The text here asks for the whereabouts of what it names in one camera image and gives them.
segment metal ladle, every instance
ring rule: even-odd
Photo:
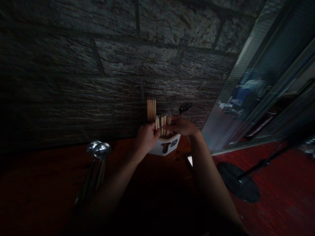
[[[96,174],[91,181],[91,186],[90,186],[89,191],[87,193],[87,199],[91,198],[93,195],[93,192],[95,191],[96,184],[97,184],[97,178],[98,178],[98,176],[100,174],[100,170],[101,170],[101,162],[105,161],[105,159],[108,157],[108,155],[110,154],[111,151],[112,151],[112,148],[108,143],[99,143],[93,149],[94,157],[97,159],[100,159],[100,161],[99,161],[99,164],[98,164],[98,167],[96,170]]]
[[[90,154],[91,156],[94,156],[93,150],[100,143],[102,143],[102,142],[101,141],[93,141],[93,142],[91,142],[88,145],[87,149],[86,149],[88,154]],[[89,172],[88,172],[88,175],[87,175],[87,177],[86,177],[86,179],[85,179],[85,181],[83,183],[83,187],[82,187],[78,197],[75,200],[75,203],[74,203],[75,206],[77,204],[81,204],[83,202],[83,199],[84,199],[85,194],[86,194],[86,190],[88,189],[88,185],[89,185],[89,182],[90,182],[90,177],[91,177],[92,170],[93,170],[93,167],[94,167],[95,159],[96,159],[96,157],[94,156],[93,161],[92,161],[91,166],[90,166],[90,169],[89,169]]]

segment wall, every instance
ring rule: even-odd
[[[147,98],[202,128],[264,3],[2,3],[2,151],[133,137]]]

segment metal spoon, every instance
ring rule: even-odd
[[[94,156],[93,150],[100,143],[101,143],[101,141],[93,141],[93,142],[91,142],[88,145],[87,149],[86,149],[88,154],[90,154],[91,156]],[[94,167],[95,159],[96,159],[96,157],[94,156],[93,161],[92,161],[91,166],[90,166],[90,169],[89,169],[89,172],[88,172],[88,175],[87,175],[87,177],[86,177],[86,179],[85,179],[85,181],[83,183],[83,187],[82,187],[78,197],[75,200],[75,203],[74,203],[75,206],[77,204],[81,204],[83,202],[83,200],[84,200],[85,193],[86,193],[86,190],[88,189],[88,185],[89,185],[89,182],[90,182],[90,177],[91,177],[92,170],[93,170],[93,167]]]
[[[193,107],[191,102],[185,102],[179,107],[179,114],[181,115],[182,112],[189,111]]]
[[[100,162],[98,164],[96,174],[94,175],[92,181],[91,181],[91,186],[89,188],[89,191],[87,193],[87,199],[91,198],[93,195],[93,192],[95,191],[96,184],[97,184],[97,179],[100,174],[100,169],[101,169],[101,162],[104,161],[110,152],[112,151],[111,146],[108,143],[99,143],[94,149],[94,157],[97,159],[100,159]]]

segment forearm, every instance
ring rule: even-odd
[[[212,159],[208,145],[201,133],[190,136],[193,173],[196,184],[205,199],[219,214],[242,227],[242,223],[229,192]]]

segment glass panel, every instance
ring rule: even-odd
[[[215,120],[209,117],[202,130],[211,151],[222,149],[230,142],[230,138],[236,131],[239,134],[234,136],[236,138],[245,131],[247,127],[239,129],[244,120],[314,38],[312,28],[315,24],[314,12],[314,1],[301,1],[259,63],[244,73],[234,89],[229,104],[216,105],[213,108],[218,115]],[[297,71],[308,60],[309,58],[306,58]],[[292,78],[287,78],[282,88],[290,79]]]

